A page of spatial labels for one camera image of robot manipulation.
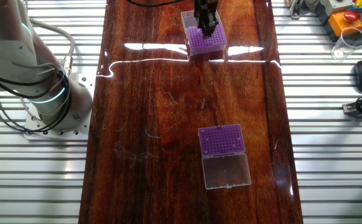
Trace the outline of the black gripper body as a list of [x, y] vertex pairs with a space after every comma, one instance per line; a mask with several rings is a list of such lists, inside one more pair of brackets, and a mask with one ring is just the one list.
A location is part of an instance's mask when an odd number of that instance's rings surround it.
[[193, 0], [193, 15], [195, 17], [200, 17], [204, 14], [215, 13], [218, 0]]

